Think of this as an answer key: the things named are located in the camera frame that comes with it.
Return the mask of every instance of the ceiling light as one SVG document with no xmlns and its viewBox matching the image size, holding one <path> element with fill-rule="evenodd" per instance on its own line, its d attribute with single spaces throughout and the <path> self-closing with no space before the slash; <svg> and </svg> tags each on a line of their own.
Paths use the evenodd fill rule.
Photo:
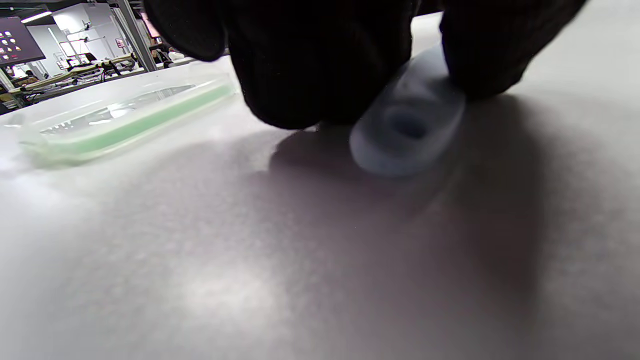
<svg viewBox="0 0 640 360">
<path fill-rule="evenodd" d="M 41 17 L 45 17 L 45 16 L 49 16 L 49 15 L 51 15 L 51 12 L 39 13 L 38 15 L 34 15 L 32 17 L 28 17 L 28 18 L 22 20 L 22 23 L 38 20 Z"/>
</svg>

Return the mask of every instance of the black glove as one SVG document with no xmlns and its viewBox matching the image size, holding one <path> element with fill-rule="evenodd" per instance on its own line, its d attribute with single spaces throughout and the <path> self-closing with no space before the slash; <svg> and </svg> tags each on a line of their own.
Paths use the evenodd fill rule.
<svg viewBox="0 0 640 360">
<path fill-rule="evenodd" d="M 517 83 L 585 0 L 447 0 L 452 80 L 471 99 Z M 145 0 L 171 45 L 199 60 L 228 44 L 247 105 L 264 122 L 352 124 L 411 55 L 419 0 Z"/>
</svg>

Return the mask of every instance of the metal frame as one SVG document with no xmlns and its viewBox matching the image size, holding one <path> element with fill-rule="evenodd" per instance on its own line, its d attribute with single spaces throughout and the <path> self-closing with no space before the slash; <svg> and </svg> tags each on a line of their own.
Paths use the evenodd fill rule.
<svg viewBox="0 0 640 360">
<path fill-rule="evenodd" d="M 144 42 L 142 34 L 138 30 L 138 26 L 136 25 L 136 18 L 133 16 L 133 10 L 131 10 L 129 2 L 127 2 L 127 0 L 115 0 L 115 3 L 119 6 L 119 8 L 111 8 L 114 19 L 127 36 L 129 43 L 133 45 L 134 49 L 136 50 L 136 54 L 138 55 L 138 58 L 140 59 L 145 72 L 158 70 L 158 68 L 156 67 L 156 62 L 154 61 L 149 48 Z"/>
</svg>

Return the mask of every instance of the translucent plastic part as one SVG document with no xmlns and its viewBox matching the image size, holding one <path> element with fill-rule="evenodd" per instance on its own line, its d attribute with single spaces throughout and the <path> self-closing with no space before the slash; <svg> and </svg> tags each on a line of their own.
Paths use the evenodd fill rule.
<svg viewBox="0 0 640 360">
<path fill-rule="evenodd" d="M 465 109 L 464 94 L 452 86 L 442 48 L 412 59 L 351 132 L 354 160 L 382 176 L 426 170 L 446 150 Z"/>
<path fill-rule="evenodd" d="M 20 143 L 43 165 L 76 164 L 121 149 L 192 111 L 234 94 L 229 78 L 186 76 L 95 101 L 46 119 L 25 122 Z"/>
</svg>

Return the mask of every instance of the white wall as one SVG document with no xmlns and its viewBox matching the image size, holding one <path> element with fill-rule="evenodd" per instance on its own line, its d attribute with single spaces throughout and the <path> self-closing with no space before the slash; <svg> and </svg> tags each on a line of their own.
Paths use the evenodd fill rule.
<svg viewBox="0 0 640 360">
<path fill-rule="evenodd" d="M 77 4 L 53 13 L 53 19 L 61 30 L 68 29 L 71 33 L 84 28 L 84 23 L 91 22 L 91 29 L 76 36 L 88 37 L 93 40 L 87 43 L 89 51 L 98 59 L 113 58 L 122 55 L 122 50 L 116 45 L 116 38 L 120 32 L 110 18 L 111 10 L 107 4 Z"/>
<path fill-rule="evenodd" d="M 40 50 L 42 50 L 44 56 L 47 57 L 44 60 L 40 60 L 40 62 L 49 75 L 53 76 L 60 74 L 63 71 L 60 70 L 56 64 L 57 59 L 54 56 L 54 53 L 60 53 L 61 51 L 58 47 L 58 43 L 51 36 L 49 29 L 53 31 L 59 41 L 64 41 L 64 34 L 55 25 L 27 26 L 27 30 L 29 30 L 33 38 L 36 40 L 36 43 L 40 47 Z"/>
<path fill-rule="evenodd" d="M 107 4 L 96 4 L 95 6 L 85 5 L 85 10 L 91 20 L 92 28 L 98 33 L 98 36 L 104 37 L 105 46 L 109 46 L 115 56 L 123 54 L 122 50 L 118 48 L 116 43 L 117 38 L 122 38 L 120 31 L 116 25 L 111 21 L 111 10 Z"/>
</svg>

